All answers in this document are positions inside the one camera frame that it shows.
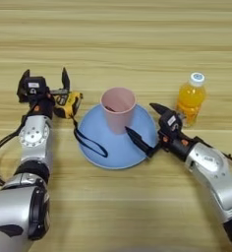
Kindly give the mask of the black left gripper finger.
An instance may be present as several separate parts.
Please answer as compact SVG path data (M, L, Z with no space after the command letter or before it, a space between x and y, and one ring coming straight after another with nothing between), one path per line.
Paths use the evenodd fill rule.
M65 67L62 70L62 84L65 90L70 89L70 79L69 79L69 76Z
M22 74L22 77L18 84L17 96L19 98L19 102L28 102L28 89L26 80L30 76L30 70L25 70Z

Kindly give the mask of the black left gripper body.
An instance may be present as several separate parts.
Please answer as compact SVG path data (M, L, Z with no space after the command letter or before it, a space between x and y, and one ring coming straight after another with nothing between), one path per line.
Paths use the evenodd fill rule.
M56 115L66 118L67 100L69 92L67 90L47 91L45 94L32 94L29 97L29 115L43 115L52 118Z

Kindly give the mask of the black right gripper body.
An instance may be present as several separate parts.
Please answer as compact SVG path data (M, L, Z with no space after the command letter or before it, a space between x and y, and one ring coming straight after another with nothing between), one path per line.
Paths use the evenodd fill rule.
M174 136L166 135L165 133L158 132L158 143L154 148L150 148L146 155L151 158L159 150L164 150L175 155L181 161L185 161L194 145L198 142L198 138L189 138L183 133Z

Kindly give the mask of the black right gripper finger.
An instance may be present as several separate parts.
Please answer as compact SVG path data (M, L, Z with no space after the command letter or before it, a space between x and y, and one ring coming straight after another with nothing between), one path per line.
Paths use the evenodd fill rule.
M142 138L142 136L137 133L135 130L126 127L127 134L129 135L132 142L141 150L143 151L147 156L149 156L152 151L153 147L149 146Z
M159 103L151 103L150 106L159 114L163 115L165 113L168 113L170 109L164 105L161 105Z

